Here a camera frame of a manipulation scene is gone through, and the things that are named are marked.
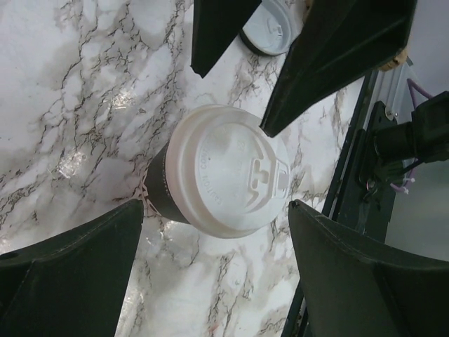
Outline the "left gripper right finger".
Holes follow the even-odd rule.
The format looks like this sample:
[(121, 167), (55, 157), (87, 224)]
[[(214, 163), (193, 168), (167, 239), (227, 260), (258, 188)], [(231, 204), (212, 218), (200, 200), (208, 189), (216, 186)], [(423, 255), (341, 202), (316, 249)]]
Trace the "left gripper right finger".
[(377, 242), (300, 200), (288, 222), (314, 336), (448, 335), (448, 262)]

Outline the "dark paper coffee cup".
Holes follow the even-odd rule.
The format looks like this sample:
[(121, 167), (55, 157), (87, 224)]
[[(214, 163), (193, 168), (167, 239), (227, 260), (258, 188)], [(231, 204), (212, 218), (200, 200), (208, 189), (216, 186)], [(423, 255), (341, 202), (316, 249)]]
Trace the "dark paper coffee cup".
[[(168, 178), (166, 157), (169, 146), (170, 141), (147, 167), (146, 176), (142, 179), (144, 200), (151, 210), (164, 218), (196, 225), (195, 203), (198, 201), (198, 189), (192, 180), (176, 182)], [(177, 164), (170, 164), (168, 168), (175, 169), (177, 178)]]

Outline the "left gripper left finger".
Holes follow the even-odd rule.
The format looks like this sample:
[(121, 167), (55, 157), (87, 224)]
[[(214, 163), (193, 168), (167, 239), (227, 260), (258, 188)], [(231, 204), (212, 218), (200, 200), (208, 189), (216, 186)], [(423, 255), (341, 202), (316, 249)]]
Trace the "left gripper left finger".
[(1, 255), (1, 335), (114, 336), (142, 220), (132, 199)]

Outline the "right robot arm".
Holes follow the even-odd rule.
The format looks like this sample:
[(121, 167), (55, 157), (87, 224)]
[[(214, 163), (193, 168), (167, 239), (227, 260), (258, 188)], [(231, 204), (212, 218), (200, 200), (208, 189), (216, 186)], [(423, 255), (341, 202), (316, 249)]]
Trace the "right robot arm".
[[(195, 1), (192, 69), (205, 76), (259, 6), (258, 1)], [(380, 67), (405, 47), (414, 1), (315, 1), (293, 41), (261, 129), (276, 136), (318, 101)], [(448, 158), (448, 94), (419, 106), (410, 122), (373, 137), (385, 163)]]

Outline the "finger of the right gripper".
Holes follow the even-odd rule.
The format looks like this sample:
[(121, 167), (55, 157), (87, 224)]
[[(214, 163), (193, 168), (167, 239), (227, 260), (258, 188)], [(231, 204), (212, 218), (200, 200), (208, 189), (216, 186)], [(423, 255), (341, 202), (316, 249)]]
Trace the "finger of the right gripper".
[(260, 124), (278, 135), (315, 103), (381, 67), (408, 44), (416, 1), (314, 1)]
[(261, 0), (194, 0), (193, 71), (205, 77), (247, 23)]

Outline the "white coffee cup lid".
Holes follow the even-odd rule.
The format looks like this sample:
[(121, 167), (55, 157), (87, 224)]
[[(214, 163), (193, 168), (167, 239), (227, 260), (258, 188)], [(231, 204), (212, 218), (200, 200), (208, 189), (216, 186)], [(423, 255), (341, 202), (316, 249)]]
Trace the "white coffee cup lid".
[(290, 164), (281, 137), (235, 107), (205, 105), (178, 123), (168, 142), (166, 182), (187, 223), (213, 237), (248, 236), (283, 210)]

